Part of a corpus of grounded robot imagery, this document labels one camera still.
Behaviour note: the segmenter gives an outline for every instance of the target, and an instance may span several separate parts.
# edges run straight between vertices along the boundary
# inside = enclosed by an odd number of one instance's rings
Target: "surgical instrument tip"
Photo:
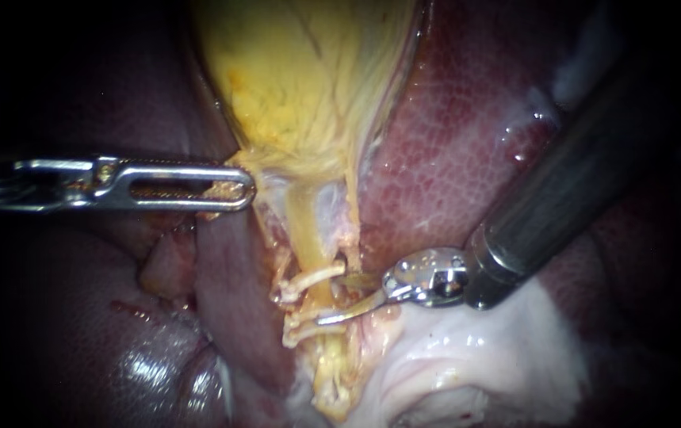
[[[250,205],[256,193],[244,170],[205,162],[37,157],[0,170],[6,172],[0,179],[0,212],[234,212]]]

